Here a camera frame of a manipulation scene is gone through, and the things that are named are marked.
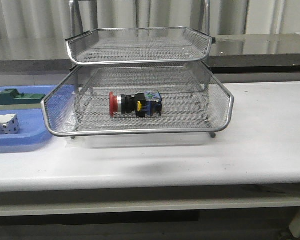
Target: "silver mesh desk organizer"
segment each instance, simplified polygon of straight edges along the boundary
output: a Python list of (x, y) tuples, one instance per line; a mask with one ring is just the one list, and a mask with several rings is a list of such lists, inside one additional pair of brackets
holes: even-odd
[[(95, 29), (67, 39), (77, 66), (41, 102), (47, 129), (59, 137), (199, 132), (215, 137), (230, 123), (234, 97), (202, 62), (211, 44), (209, 35), (187, 27)], [(109, 92), (145, 91), (160, 92), (161, 116), (109, 115)]]

